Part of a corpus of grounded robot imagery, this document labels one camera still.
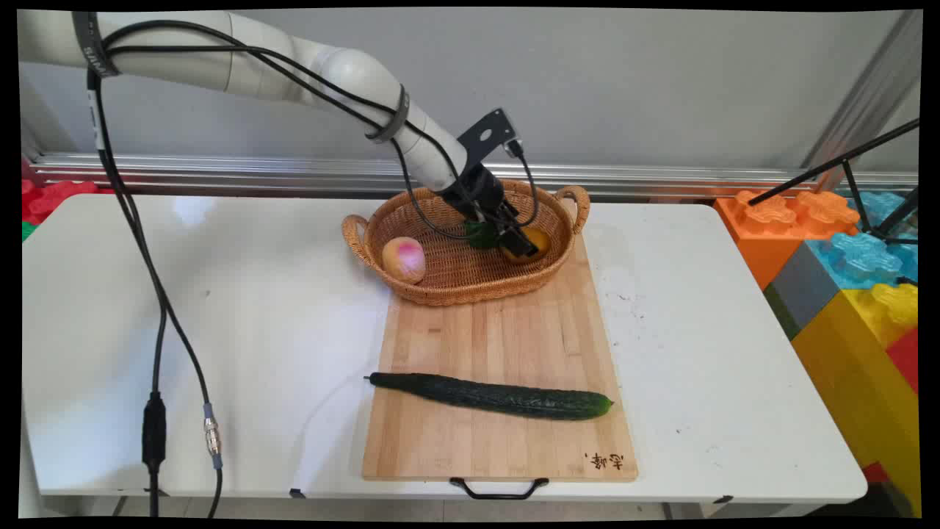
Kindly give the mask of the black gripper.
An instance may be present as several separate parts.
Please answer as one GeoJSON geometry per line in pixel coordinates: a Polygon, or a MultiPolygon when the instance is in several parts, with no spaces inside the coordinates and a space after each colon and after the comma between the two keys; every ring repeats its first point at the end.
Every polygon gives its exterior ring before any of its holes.
{"type": "Polygon", "coordinates": [[[530,226],[515,228],[513,223],[519,212],[507,201],[502,181],[484,165],[464,171],[439,195],[467,220],[489,222],[490,245],[506,245],[508,259],[541,258],[541,230],[530,226]]]}

